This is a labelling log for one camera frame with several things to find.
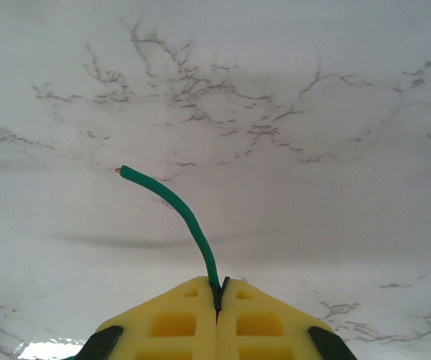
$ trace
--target green wire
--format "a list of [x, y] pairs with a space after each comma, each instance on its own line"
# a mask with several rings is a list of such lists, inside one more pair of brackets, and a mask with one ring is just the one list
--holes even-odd
[[214, 260], [214, 255], [212, 250], [210, 250], [209, 242], [207, 242], [202, 229], [197, 222], [197, 219], [192, 213], [191, 209], [182, 201], [171, 189], [165, 187], [160, 182], [147, 175], [144, 175], [130, 167], [124, 165], [120, 168], [120, 175], [124, 179], [134, 182], [146, 189], [151, 190], [153, 193], [159, 195], [162, 199], [167, 201], [177, 212], [182, 216], [189, 231], [194, 237], [197, 246], [202, 253], [203, 259], [206, 263], [207, 274], [209, 275], [209, 282], [211, 285], [220, 289], [219, 276], [217, 275], [216, 261]]

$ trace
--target white marble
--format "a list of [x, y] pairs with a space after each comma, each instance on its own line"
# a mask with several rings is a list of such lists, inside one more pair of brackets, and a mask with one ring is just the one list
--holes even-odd
[[0, 359], [204, 274], [431, 359], [431, 1], [0, 0]]

